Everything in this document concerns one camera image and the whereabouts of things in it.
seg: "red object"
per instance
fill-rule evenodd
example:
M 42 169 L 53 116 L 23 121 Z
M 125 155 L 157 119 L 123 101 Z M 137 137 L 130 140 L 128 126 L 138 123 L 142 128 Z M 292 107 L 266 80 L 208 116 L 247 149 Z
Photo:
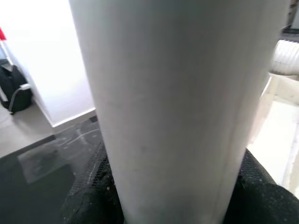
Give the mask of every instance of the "red object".
M 5 40 L 6 40 L 6 37 L 5 37 L 1 27 L 0 27 L 0 41 L 5 41 Z

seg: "gray floor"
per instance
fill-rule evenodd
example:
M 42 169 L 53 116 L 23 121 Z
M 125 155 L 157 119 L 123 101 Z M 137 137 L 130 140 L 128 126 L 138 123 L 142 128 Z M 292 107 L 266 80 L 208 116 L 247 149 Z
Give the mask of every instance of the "gray floor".
M 13 116 L 0 105 L 0 158 L 52 135 L 52 128 L 37 105 Z

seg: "white wall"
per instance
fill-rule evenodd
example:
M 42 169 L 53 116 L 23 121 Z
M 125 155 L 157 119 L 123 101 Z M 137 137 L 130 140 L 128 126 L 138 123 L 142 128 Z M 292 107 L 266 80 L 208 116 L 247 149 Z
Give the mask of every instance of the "white wall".
M 0 49 L 0 59 L 6 58 L 2 49 Z
M 7 45 L 53 126 L 94 109 L 67 0 L 0 0 Z
M 298 29 L 299 28 L 299 10 L 297 10 L 297 12 L 296 12 L 295 19 L 294 19 L 293 24 L 292 24 L 292 28 L 293 29 Z

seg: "white cylinder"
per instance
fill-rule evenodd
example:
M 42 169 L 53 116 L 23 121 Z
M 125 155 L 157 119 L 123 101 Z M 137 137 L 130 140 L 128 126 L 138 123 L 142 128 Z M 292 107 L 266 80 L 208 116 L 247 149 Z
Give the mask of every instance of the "white cylinder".
M 70 0 L 128 224 L 220 224 L 283 0 Z

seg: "black backpack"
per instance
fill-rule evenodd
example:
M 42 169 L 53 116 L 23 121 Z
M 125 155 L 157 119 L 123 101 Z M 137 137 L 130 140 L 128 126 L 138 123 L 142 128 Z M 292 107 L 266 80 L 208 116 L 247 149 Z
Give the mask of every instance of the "black backpack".
M 0 88 L 6 95 L 6 98 L 0 96 L 1 104 L 9 109 L 13 94 L 20 88 L 21 85 L 26 84 L 27 81 L 20 73 L 17 66 L 12 65 L 11 71 L 0 66 Z M 18 91 L 15 94 L 11 113 L 22 111 L 31 105 L 32 92 L 30 89 Z

